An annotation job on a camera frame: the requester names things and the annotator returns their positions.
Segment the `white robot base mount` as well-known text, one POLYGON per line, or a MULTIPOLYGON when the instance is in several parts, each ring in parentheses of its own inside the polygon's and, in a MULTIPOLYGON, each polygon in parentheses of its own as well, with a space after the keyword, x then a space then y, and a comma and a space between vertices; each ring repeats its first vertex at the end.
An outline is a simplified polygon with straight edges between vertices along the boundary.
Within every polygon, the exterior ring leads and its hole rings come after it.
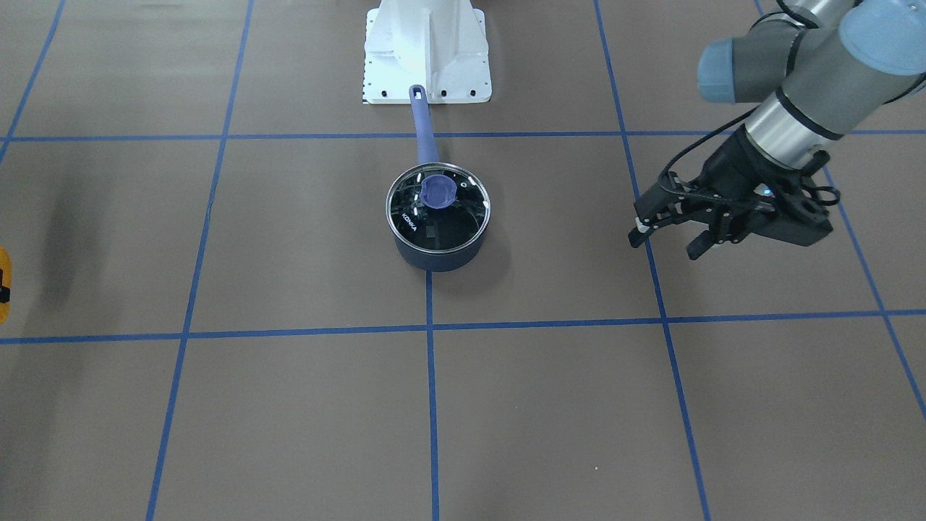
POLYGON ((493 95, 486 16, 470 1, 381 1, 365 17, 362 102, 487 103, 493 95))

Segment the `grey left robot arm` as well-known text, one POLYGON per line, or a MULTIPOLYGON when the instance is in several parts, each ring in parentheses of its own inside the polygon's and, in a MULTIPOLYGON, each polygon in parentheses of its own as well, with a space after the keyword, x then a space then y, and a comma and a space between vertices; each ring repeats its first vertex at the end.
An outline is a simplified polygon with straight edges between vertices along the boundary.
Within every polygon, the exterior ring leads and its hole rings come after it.
POLYGON ((781 1, 747 34, 709 44, 697 75, 705 100, 754 108, 729 122, 694 180, 665 165, 635 200, 629 244, 694 221, 705 230, 686 247, 691 260, 751 234, 811 246, 833 230, 840 201, 813 180, 831 146, 924 89, 924 3, 781 1))

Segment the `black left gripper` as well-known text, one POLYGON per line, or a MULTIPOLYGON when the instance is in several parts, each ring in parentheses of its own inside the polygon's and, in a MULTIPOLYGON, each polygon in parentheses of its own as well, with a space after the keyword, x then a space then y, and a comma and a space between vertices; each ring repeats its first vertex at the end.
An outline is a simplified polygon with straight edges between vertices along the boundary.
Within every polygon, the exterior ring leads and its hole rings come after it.
POLYGON ((743 241, 751 233, 751 218, 763 212, 783 212, 806 222, 824 216, 830 220, 829 207, 837 204, 839 192, 813 180, 828 161, 827 151, 816 151, 804 167, 781 167, 739 128, 691 182, 682 182, 669 168, 659 174, 658 181, 634 202, 629 246, 641 247, 658 229, 701 222, 707 229, 686 247, 689 260, 696 261, 712 247, 743 241))

